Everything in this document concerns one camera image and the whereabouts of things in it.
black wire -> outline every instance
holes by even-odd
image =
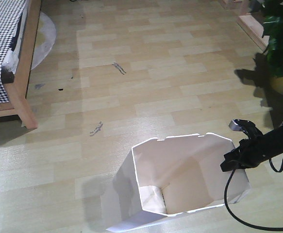
[[[230,213],[230,215],[235,218],[235,220],[239,221],[240,223],[248,226],[248,227],[251,227],[251,228],[255,228],[255,229],[258,229],[258,230],[263,230],[263,231],[271,231],[271,232],[281,232],[283,231],[283,227],[263,227],[263,226],[257,226],[257,225],[253,225],[253,224],[250,224],[250,223],[247,223],[245,222],[244,220],[241,220],[239,217],[237,217],[233,212],[232,210],[229,208],[229,205],[228,205],[228,201],[227,201],[227,194],[228,194],[228,187],[229,187],[229,184],[231,182],[231,179],[234,175],[236,171],[236,168],[233,169],[229,179],[228,179],[228,182],[225,186],[225,189],[224,189],[224,204],[225,204],[225,207],[227,208],[228,212]]]
[[[282,160],[282,165],[281,165],[281,167],[279,168],[279,170],[277,170],[277,169],[274,167],[274,165],[273,165],[273,163],[272,163],[272,159],[269,159],[268,162],[269,162],[271,168],[273,169],[273,171],[275,171],[275,172],[282,172],[282,171],[283,171],[283,160]]]

wooden floor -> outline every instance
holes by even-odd
[[[216,0],[44,0],[42,11],[57,39],[31,73],[39,128],[0,123],[0,233],[105,232],[100,195],[131,146],[206,132],[238,146],[233,118],[272,129],[263,90],[234,73],[261,51]],[[283,226],[283,173],[264,163],[247,174],[252,191],[232,208]],[[133,232],[258,231],[220,207]]]

white paper box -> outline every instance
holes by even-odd
[[[132,147],[101,197],[107,230],[125,232],[224,205],[231,172],[220,164],[232,149],[230,139],[214,133],[151,138]],[[249,190],[245,171],[236,170],[228,202]]]

bed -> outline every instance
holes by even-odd
[[[10,41],[11,46],[7,52],[4,52],[1,62],[0,117],[18,115],[28,129],[35,129],[38,123],[26,100],[26,94],[41,0],[5,0],[5,2],[22,2],[23,6],[20,7],[22,12],[18,12],[17,32],[13,32],[15,35]]]

wooden bed frame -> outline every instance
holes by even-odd
[[[36,129],[38,122],[26,100],[35,37],[39,22],[41,0],[30,0],[21,54],[13,83],[4,84],[9,102],[0,103],[0,117],[18,115],[28,129]]]

